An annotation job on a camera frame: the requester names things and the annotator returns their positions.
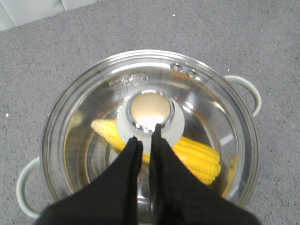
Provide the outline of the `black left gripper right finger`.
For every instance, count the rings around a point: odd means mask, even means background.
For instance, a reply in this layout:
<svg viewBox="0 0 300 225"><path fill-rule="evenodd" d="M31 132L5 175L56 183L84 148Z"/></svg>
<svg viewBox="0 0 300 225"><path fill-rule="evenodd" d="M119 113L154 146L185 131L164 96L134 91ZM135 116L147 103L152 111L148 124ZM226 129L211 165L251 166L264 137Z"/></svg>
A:
<svg viewBox="0 0 300 225"><path fill-rule="evenodd" d="M152 220L155 225L258 225L248 211L232 204L199 181L161 136L152 134L149 164Z"/></svg>

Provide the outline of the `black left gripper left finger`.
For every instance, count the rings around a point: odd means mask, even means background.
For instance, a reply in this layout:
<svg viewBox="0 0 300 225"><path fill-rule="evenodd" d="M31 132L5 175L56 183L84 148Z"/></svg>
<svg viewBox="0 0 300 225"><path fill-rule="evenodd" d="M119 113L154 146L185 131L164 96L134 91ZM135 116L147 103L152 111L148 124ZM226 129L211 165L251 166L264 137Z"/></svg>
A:
<svg viewBox="0 0 300 225"><path fill-rule="evenodd" d="M48 206L37 225L136 225L137 179L143 145L130 138L124 150L95 180Z"/></svg>

